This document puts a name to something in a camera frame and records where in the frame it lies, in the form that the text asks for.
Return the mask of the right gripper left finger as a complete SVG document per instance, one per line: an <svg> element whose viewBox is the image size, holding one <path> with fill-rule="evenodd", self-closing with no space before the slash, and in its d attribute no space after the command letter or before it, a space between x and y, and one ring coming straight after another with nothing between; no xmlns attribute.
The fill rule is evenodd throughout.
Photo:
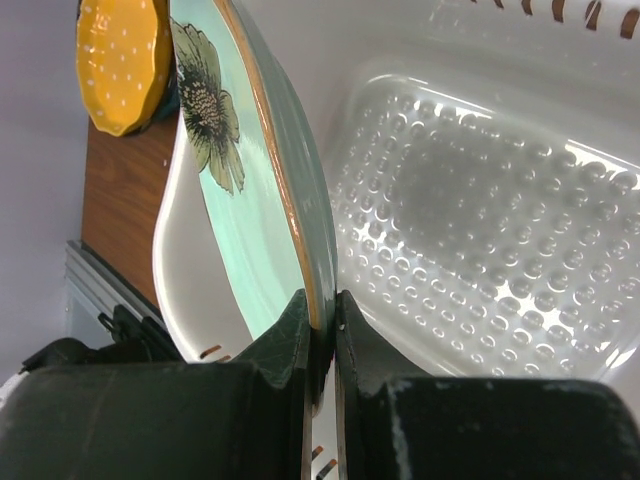
<svg viewBox="0 0 640 480"><path fill-rule="evenodd" d="M308 308L226 362L159 362L137 339L63 338L31 355L1 409L5 479L306 479Z"/></svg>

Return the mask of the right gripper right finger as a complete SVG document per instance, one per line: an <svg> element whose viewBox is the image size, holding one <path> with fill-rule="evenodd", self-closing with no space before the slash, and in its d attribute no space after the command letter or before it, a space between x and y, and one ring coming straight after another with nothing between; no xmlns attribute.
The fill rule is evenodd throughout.
<svg viewBox="0 0 640 480"><path fill-rule="evenodd" d="M433 376L336 304L343 479L635 479L639 430L607 386Z"/></svg>

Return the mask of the mint floral plate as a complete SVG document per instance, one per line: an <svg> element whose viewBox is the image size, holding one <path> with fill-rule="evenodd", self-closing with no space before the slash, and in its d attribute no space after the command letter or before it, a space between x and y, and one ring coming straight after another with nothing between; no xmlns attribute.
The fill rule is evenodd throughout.
<svg viewBox="0 0 640 480"><path fill-rule="evenodd" d="M238 1L174 1L181 116L222 261L253 336L296 292L327 334L336 240L325 177L300 100Z"/></svg>

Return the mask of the white plastic bin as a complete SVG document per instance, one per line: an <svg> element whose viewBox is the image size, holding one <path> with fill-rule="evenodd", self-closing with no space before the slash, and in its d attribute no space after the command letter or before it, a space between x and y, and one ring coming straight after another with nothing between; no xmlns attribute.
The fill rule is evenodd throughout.
<svg viewBox="0 0 640 480"><path fill-rule="evenodd" d="M433 376L609 387L639 430L639 5L238 1L288 76L322 166L338 295ZM181 357L253 336L181 116L153 243ZM340 477L335 350L315 475Z"/></svg>

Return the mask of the yellow dotted plate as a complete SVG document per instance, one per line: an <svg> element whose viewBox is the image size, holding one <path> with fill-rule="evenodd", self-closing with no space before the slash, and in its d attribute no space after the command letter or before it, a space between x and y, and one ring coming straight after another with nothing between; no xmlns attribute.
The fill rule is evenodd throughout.
<svg viewBox="0 0 640 480"><path fill-rule="evenodd" d="M158 0L83 0L76 20L76 74L95 128L115 137L147 124L172 64L169 8Z"/></svg>

